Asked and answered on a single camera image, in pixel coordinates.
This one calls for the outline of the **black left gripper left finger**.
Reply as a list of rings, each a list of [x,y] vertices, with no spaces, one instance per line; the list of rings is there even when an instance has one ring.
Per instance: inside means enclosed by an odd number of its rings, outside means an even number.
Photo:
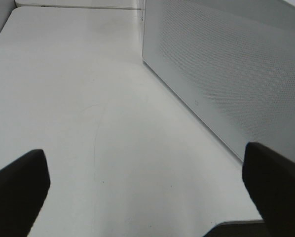
[[[0,237],[26,237],[50,188],[45,153],[31,150],[0,170]]]

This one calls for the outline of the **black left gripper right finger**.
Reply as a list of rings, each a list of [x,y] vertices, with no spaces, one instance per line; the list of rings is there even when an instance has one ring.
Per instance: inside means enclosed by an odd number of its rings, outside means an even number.
[[[273,237],[295,237],[295,163],[256,142],[245,148],[242,179]]]

